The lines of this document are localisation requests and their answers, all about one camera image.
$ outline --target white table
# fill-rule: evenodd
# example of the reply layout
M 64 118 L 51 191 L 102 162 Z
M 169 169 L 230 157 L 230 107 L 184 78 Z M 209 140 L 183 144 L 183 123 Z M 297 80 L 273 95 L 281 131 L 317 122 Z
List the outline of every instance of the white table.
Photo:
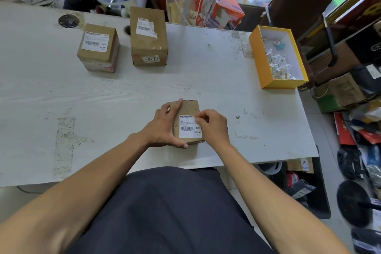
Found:
M 1 3 L 0 187 L 62 180 L 180 97 L 225 115 L 232 144 L 251 163 L 317 156 L 298 92 L 260 88 L 249 33 L 167 24 L 167 65 L 135 67 L 129 19 L 76 13 L 117 28 L 116 73 L 96 73 L 76 56 L 82 24 L 58 24 L 67 13 Z M 222 162 L 207 143 L 166 146 L 150 148 L 132 171 L 166 165 Z

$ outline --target clear plastic pieces in box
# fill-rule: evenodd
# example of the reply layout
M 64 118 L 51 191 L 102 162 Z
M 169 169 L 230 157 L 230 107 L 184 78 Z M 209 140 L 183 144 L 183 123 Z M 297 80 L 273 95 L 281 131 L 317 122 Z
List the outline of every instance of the clear plastic pieces in box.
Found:
M 267 60 L 270 65 L 272 77 L 274 79 L 297 79 L 290 73 L 290 64 L 287 62 L 286 56 L 283 52 L 285 45 L 280 41 L 263 40 L 266 49 Z M 267 44 L 272 43 L 273 49 L 269 48 Z

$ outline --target sticker with number 0275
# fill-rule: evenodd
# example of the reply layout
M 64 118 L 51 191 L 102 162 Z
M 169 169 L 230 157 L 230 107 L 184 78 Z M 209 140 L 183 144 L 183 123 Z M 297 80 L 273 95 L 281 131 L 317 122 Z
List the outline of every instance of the sticker with number 0275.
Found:
M 150 55 L 148 57 L 142 57 L 145 64 L 150 64 L 152 62 L 159 62 L 159 56 L 158 55 Z

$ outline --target person's right hand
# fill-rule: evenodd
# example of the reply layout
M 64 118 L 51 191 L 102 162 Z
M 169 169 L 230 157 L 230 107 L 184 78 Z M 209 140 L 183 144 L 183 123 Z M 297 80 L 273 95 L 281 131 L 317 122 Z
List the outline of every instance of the person's right hand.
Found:
M 230 145 L 226 117 L 216 110 L 203 110 L 195 115 L 195 122 L 201 126 L 205 141 L 216 150 L 218 146 Z

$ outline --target dark clothing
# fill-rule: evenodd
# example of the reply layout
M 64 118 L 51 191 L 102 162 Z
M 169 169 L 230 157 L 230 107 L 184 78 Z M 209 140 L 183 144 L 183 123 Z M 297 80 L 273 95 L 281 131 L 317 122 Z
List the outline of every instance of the dark clothing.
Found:
M 128 175 L 66 253 L 274 252 L 217 170 L 161 167 Z

